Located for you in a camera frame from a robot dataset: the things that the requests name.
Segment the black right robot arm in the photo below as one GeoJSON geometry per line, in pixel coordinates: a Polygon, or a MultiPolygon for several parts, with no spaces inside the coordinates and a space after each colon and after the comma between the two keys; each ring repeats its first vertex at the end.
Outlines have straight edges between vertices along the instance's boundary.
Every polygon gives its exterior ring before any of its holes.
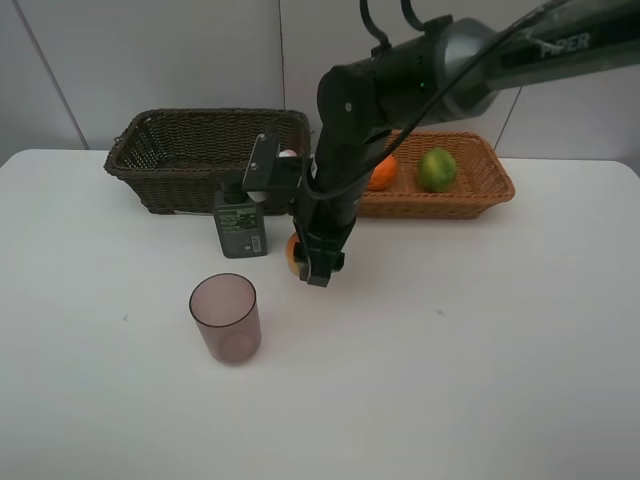
{"type": "Polygon", "coordinates": [[[502,31],[449,15],[419,20],[416,38],[392,44],[359,5],[376,45],[368,58],[320,80],[321,130],[302,165],[293,216],[300,278],[324,287],[344,264],[344,245],[374,168],[419,126],[481,115],[502,90],[635,65],[635,1],[548,1],[502,31]]]}

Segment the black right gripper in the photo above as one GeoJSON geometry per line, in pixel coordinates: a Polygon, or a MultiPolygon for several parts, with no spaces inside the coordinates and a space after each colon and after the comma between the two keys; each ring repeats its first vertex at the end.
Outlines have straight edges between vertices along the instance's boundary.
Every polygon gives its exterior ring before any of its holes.
{"type": "Polygon", "coordinates": [[[327,242],[340,250],[345,244],[374,170],[372,162],[384,152],[389,136],[388,127],[376,128],[349,144],[336,132],[321,129],[314,159],[303,167],[294,208],[299,242],[293,247],[293,261],[301,281],[325,288],[332,274],[343,268],[343,252],[317,248],[327,242]]]}

